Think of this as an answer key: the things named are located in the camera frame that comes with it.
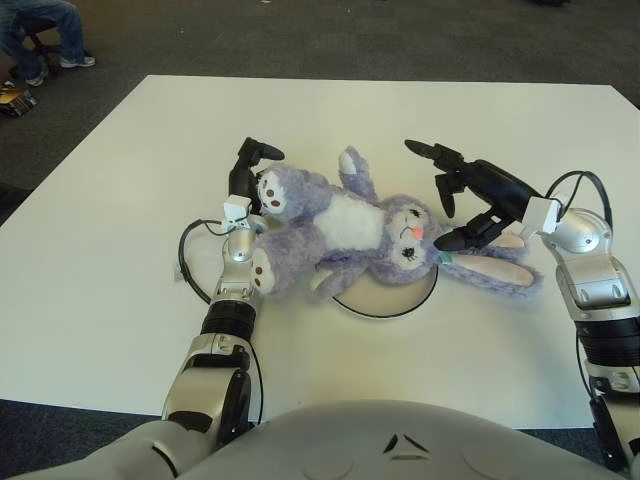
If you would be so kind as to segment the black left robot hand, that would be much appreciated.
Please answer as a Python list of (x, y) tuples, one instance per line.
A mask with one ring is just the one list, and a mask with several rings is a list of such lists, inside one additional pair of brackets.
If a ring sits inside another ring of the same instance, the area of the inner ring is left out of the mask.
[(247, 137), (242, 143), (237, 161), (229, 173), (229, 194), (248, 198), (250, 213), (259, 214), (261, 203), (257, 190), (258, 179), (253, 168), (263, 159), (282, 161), (284, 158), (285, 154), (280, 149)]

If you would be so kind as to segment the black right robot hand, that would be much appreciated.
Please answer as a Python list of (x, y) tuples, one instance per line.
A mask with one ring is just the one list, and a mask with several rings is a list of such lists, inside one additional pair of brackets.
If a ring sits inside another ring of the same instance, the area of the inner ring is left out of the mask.
[(521, 221), (529, 200), (539, 195), (531, 186), (488, 161), (467, 162), (459, 152), (438, 143), (428, 145), (407, 139), (404, 144), (413, 153), (432, 160), (441, 171), (435, 184), (449, 218), (455, 216), (454, 196), (466, 189), (490, 206), (487, 212), (438, 237), (434, 245), (440, 251), (489, 245), (506, 227)]

